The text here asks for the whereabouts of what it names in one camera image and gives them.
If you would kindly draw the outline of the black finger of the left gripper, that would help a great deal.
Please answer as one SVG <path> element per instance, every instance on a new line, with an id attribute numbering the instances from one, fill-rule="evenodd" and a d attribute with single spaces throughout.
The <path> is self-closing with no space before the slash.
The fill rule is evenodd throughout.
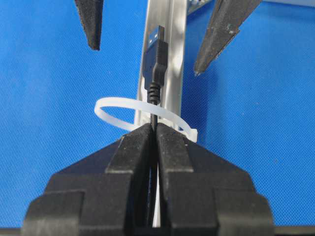
<path id="1" fill-rule="evenodd" d="M 100 50 L 102 29 L 102 0 L 75 0 L 80 22 L 92 50 Z"/>
<path id="2" fill-rule="evenodd" d="M 260 0 L 217 0 L 194 64 L 195 75 L 206 71 L 239 33 L 239 27 L 260 5 Z"/>

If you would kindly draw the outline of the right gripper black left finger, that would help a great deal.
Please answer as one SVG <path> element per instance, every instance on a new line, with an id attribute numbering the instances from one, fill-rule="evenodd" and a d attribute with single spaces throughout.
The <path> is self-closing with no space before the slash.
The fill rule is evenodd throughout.
<path id="1" fill-rule="evenodd" d="M 150 224 L 145 124 L 53 174 L 28 208 L 24 236 L 131 236 Z"/>

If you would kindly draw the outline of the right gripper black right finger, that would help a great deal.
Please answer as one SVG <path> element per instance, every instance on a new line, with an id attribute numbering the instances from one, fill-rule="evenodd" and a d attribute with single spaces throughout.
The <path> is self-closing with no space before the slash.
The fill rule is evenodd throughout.
<path id="1" fill-rule="evenodd" d="M 157 126 L 162 224 L 172 236 L 271 236 L 268 201 L 250 175 L 173 128 Z"/>

